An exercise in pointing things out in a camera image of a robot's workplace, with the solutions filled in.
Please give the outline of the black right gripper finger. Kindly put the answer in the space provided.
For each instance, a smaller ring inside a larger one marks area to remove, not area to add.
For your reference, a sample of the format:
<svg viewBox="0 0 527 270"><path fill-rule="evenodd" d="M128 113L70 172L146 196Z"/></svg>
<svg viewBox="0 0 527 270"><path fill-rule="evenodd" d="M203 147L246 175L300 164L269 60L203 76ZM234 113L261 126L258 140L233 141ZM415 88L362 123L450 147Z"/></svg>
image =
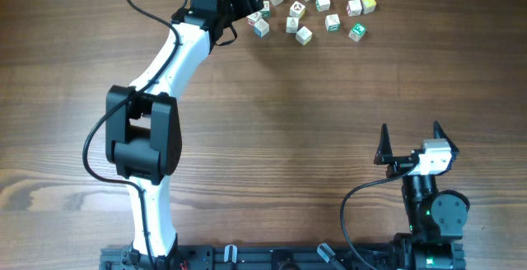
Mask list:
<svg viewBox="0 0 527 270"><path fill-rule="evenodd" d="M440 123L438 121L435 121L433 123L433 135L434 138L442 138L445 139L451 150L452 155L458 155L459 154L459 148L450 140L450 138L445 134L445 131L441 127Z"/></svg>
<svg viewBox="0 0 527 270"><path fill-rule="evenodd" d="M394 162L394 155L389 139L389 132L386 123L383 123L380 130L380 142L375 153L375 165L389 165Z"/></svg>

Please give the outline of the red 6 baseball block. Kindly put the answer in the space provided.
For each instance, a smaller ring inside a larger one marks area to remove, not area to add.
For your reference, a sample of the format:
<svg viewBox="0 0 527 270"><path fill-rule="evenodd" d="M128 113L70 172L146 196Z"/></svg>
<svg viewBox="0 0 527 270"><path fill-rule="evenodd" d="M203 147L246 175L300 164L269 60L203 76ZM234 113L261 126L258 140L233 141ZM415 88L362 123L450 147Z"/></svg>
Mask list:
<svg viewBox="0 0 527 270"><path fill-rule="evenodd" d="M247 22L250 26L254 26L257 21L259 21L262 18L261 12L254 12L247 17Z"/></svg>

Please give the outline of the yellow soccer ball J block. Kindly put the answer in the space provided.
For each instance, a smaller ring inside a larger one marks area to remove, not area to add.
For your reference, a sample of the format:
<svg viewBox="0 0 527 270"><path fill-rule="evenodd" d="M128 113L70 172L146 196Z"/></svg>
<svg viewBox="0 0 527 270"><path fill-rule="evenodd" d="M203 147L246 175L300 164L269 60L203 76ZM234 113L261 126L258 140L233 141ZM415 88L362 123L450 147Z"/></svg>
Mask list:
<svg viewBox="0 0 527 270"><path fill-rule="evenodd" d="M304 14L305 5L301 2L295 1L290 7L289 16L300 19L303 17Z"/></svg>

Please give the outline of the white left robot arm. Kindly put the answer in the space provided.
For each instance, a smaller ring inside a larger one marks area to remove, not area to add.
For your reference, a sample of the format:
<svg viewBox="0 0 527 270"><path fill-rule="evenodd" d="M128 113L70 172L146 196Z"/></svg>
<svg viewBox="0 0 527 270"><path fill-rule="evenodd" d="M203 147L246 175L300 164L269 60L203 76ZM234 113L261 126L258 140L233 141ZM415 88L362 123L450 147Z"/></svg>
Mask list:
<svg viewBox="0 0 527 270"><path fill-rule="evenodd" d="M106 157L133 197L133 249L142 255L167 257L177 246L168 192L182 152L177 100L198 65L224 44L223 31L263 6L264 0L185 0L147 70L106 96Z"/></svg>

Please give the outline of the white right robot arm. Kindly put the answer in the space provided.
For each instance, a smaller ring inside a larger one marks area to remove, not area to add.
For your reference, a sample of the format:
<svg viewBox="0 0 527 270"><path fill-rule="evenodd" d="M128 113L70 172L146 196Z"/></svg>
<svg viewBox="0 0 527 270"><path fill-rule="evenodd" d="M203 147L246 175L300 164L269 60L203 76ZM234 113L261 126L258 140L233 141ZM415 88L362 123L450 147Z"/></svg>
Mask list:
<svg viewBox="0 0 527 270"><path fill-rule="evenodd" d="M395 156L388 127L381 126L376 165L386 165L387 179L402 180L402 197L410 232L398 233L391 242L390 266L394 269L463 270L467 268L459 242L468 220L470 202L454 190L440 191L436 178L450 171L459 148L438 122L433 138L408 156Z"/></svg>

